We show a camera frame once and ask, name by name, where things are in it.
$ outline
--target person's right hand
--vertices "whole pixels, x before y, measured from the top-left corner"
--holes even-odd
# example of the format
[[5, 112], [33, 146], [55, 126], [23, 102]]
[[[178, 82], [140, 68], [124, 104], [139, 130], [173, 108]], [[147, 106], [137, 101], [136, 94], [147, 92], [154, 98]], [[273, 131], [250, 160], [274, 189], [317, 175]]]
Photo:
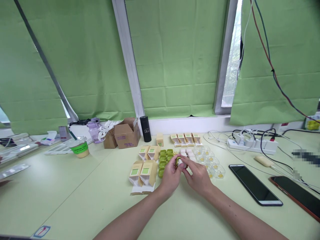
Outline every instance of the person's right hand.
[[212, 191], [212, 188], [214, 188], [209, 178], [207, 168], [202, 164], [193, 162], [185, 156], [181, 156], [181, 160], [182, 162], [187, 164], [192, 171], [192, 175], [190, 175], [187, 169], [184, 168], [182, 170], [182, 172], [186, 176], [188, 184], [198, 194], [205, 197], [208, 193]]

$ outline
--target red phone case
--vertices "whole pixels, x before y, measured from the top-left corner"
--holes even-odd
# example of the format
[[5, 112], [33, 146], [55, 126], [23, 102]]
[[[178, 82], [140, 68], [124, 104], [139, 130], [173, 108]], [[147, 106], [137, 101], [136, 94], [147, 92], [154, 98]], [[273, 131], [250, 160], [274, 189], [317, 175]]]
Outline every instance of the red phone case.
[[307, 213], [309, 213], [315, 220], [317, 220], [320, 223], [320, 218], [317, 215], [315, 215], [313, 212], [311, 212], [302, 203], [300, 203], [297, 199], [295, 199], [293, 196], [291, 196], [286, 190], [284, 190], [281, 186], [279, 186], [275, 181], [273, 181], [272, 177], [269, 177], [269, 180], [274, 185], [276, 185], [278, 188], [280, 188], [281, 191], [283, 191], [286, 195], [288, 195], [289, 198], [291, 198], [296, 204], [298, 204], [300, 207], [302, 207]]

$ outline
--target person's left hand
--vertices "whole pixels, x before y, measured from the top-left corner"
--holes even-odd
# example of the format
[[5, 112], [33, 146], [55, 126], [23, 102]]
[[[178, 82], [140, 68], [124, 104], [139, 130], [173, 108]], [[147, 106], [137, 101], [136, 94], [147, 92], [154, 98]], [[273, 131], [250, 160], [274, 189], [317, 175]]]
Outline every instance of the person's left hand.
[[181, 157], [181, 154], [173, 156], [166, 165], [162, 182], [158, 187], [159, 190], [162, 191], [162, 194], [164, 194], [167, 198], [169, 198], [177, 189], [180, 182], [180, 175], [184, 167], [184, 164], [181, 163], [178, 168], [176, 168], [175, 163], [177, 157]]

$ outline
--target hand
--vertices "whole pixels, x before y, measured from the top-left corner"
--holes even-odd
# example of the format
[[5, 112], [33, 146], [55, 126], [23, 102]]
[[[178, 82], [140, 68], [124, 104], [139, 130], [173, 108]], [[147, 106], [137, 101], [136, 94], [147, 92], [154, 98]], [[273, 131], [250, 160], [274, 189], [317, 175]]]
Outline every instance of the hand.
[[162, 194], [164, 194], [167, 198], [169, 198], [173, 194], [174, 190], [177, 189], [184, 166], [184, 164], [181, 163], [178, 168], [176, 168], [175, 163], [177, 157], [181, 157], [181, 154], [173, 156], [166, 165], [162, 182], [158, 187], [162, 191]]
[[207, 168], [202, 164], [193, 162], [185, 156], [181, 156], [181, 160], [187, 164], [192, 171], [192, 175], [190, 175], [187, 169], [182, 170], [190, 187], [201, 196], [206, 197], [214, 188], [209, 178]]

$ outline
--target red wire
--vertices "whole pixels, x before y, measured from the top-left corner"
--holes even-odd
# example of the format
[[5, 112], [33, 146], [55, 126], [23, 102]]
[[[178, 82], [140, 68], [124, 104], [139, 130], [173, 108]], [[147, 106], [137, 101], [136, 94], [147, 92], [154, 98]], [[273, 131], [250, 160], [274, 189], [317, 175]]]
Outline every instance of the red wire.
[[[254, 15], [253, 5], [252, 5], [252, 15], [253, 15], [254, 24], [256, 25], [256, 28], [257, 28], [257, 31], [258, 31], [258, 34], [259, 34], [259, 38], [260, 38], [261, 44], [262, 44], [262, 46], [263, 46], [264, 52], [265, 52], [265, 54], [266, 54], [266, 57], [267, 57], [267, 59], [268, 59], [268, 62], [269, 62], [269, 64], [270, 64], [270, 66], [271, 66], [271, 68], [272, 68], [272, 70], [273, 70], [275, 80], [276, 80], [276, 82], [278, 83], [278, 87], [280, 88], [281, 92], [283, 92], [282, 89], [281, 89], [281, 87], [280, 87], [280, 84], [279, 84], [279, 81], [278, 81], [276, 72], [275, 72], [275, 70], [274, 70], [274, 68], [273, 68], [272, 62], [271, 62], [271, 60], [270, 60], [270, 58], [269, 58], [269, 56], [268, 56], [266, 47], [264, 46], [264, 43], [263, 43], [263, 40], [262, 40], [260, 31], [259, 31], [259, 27], [258, 27], [258, 24], [257, 24], [257, 21], [256, 21], [256, 17], [255, 17], [255, 15]], [[291, 102], [291, 100], [289, 99], [289, 97], [286, 96], [286, 95], [284, 95], [284, 94], [283, 94], [283, 96], [288, 100], [289, 104], [290, 104], [293, 108], [296, 109], [296, 107], [293, 105], [293, 103]], [[315, 119], [313, 119], [313, 118], [305, 115], [305, 114], [304, 114], [303, 112], [301, 112], [300, 110], [298, 110], [298, 112], [299, 112], [301, 115], [305, 116], [306, 118], [309, 118], [309, 119], [311, 119], [311, 120], [313, 120], [313, 121], [316, 121], [317, 123], [320, 124], [319, 121], [317, 121], [317, 120], [315, 120]]]

